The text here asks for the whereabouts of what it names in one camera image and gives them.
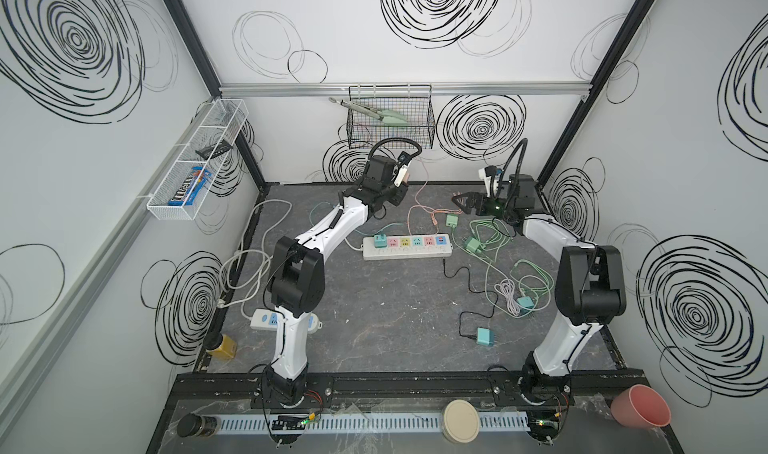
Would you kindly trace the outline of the teal charger plug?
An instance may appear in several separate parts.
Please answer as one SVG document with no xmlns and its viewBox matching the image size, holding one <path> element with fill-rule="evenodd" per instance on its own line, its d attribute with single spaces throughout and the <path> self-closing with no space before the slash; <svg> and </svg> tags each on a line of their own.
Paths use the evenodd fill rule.
<svg viewBox="0 0 768 454">
<path fill-rule="evenodd" d="M 385 234 L 375 234 L 373 236 L 373 245 L 377 249 L 386 248 L 388 246 L 387 236 Z"/>
</svg>

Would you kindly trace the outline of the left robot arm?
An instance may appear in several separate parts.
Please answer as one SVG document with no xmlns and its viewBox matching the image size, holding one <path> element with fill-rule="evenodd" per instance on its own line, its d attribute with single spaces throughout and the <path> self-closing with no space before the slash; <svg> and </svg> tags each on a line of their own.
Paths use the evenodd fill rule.
<svg viewBox="0 0 768 454">
<path fill-rule="evenodd" d="M 326 258 L 386 203 L 402 202 L 413 158 L 406 152 L 395 159 L 371 154 L 362 176 L 338 193 L 330 214 L 310 230 L 276 243 L 267 292 L 278 328 L 274 358 L 265 368 L 264 379 L 279 402 L 293 406 L 304 396 L 309 319 L 325 292 Z"/>
</svg>

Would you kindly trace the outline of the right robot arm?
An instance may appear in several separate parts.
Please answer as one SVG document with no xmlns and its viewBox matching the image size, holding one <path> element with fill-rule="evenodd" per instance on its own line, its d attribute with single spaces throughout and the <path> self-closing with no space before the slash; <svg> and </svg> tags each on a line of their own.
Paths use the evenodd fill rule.
<svg viewBox="0 0 768 454">
<path fill-rule="evenodd" d="M 558 221 L 532 176 L 514 175 L 502 187 L 499 177 L 486 174 L 484 184 L 483 191 L 455 194 L 452 202 L 466 214 L 506 222 L 558 261 L 553 290 L 558 313 L 518 380 L 522 397 L 542 405 L 568 392 L 573 364 L 588 341 L 625 312 L 621 253 Z"/>
</svg>

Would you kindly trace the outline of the white multicolour power strip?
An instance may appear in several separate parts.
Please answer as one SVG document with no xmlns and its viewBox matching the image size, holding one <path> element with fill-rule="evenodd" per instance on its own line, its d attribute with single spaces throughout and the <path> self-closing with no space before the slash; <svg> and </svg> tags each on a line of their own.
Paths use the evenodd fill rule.
<svg viewBox="0 0 768 454">
<path fill-rule="evenodd" d="M 453 245 L 447 234 L 427 235 L 386 235 L 388 246 L 377 249 L 373 236 L 363 240 L 363 258 L 374 260 L 405 260 L 446 258 L 453 252 Z"/>
</svg>

